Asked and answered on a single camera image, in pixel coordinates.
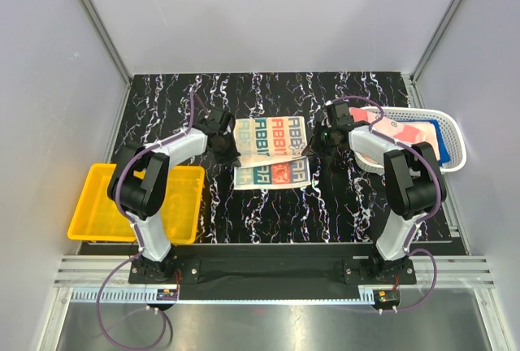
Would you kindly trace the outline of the pink patterned towel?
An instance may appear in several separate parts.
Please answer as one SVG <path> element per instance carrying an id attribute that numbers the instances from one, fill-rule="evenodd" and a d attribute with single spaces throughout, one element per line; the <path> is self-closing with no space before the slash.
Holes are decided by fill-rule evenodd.
<path id="1" fill-rule="evenodd" d="M 378 110 L 357 107 L 350 107 L 349 112 L 354 117 L 355 122 L 366 121 L 368 124 L 374 123 L 380 116 Z M 375 123 L 372 129 L 395 140 L 409 142 L 410 144 L 425 141 L 434 145 L 437 142 L 436 130 L 432 123 L 415 121 L 406 123 L 404 118 L 392 118 L 391 113 L 387 110 L 384 110 L 384 117 L 378 123 Z"/>

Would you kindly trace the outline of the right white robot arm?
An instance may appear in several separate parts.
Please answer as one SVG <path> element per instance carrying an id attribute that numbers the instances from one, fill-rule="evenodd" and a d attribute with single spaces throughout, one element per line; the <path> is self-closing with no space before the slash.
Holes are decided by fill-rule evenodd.
<path id="1" fill-rule="evenodd" d="M 421 224 L 433 217 L 446 197 L 434 146 L 417 128 L 377 112 L 354 109 L 346 97 L 327 102 L 305 156 L 330 156 L 337 149 L 358 152 L 383 167 L 388 220 L 368 259 L 366 273 L 387 283 L 405 268 L 410 245 Z"/>

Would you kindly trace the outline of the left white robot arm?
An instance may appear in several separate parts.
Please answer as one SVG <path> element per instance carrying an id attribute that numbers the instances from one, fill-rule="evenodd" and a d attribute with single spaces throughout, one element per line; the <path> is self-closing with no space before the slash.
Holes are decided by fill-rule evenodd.
<path id="1" fill-rule="evenodd" d="M 240 166 L 232 134 L 235 124 L 229 111 L 213 109 L 173 136 L 148 145 L 130 143 L 119 152 L 107 196 L 130 223 L 138 244 L 133 262 L 145 276 L 165 283 L 178 272 L 160 215 L 169 171 L 207 152 L 218 163 Z"/>

